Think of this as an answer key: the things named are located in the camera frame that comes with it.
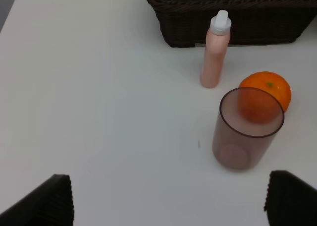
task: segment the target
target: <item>dark brown wicker basket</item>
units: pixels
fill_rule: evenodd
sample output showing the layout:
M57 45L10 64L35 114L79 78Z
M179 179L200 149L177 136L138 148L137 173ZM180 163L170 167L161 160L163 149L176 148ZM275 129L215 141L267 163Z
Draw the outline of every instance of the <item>dark brown wicker basket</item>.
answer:
M204 44L220 9L232 20L230 44L268 45L295 41L317 14L317 0L148 0L171 47Z

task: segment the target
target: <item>table surface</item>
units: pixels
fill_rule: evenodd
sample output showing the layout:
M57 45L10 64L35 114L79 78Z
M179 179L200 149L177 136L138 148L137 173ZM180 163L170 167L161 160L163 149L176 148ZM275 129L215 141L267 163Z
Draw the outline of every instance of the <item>table surface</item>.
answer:
M173 49L146 0L16 0L0 33L0 212L71 176L76 226L267 226L269 173L316 178L317 20L293 44ZM221 97L257 71L292 87L284 126L250 171L211 154Z

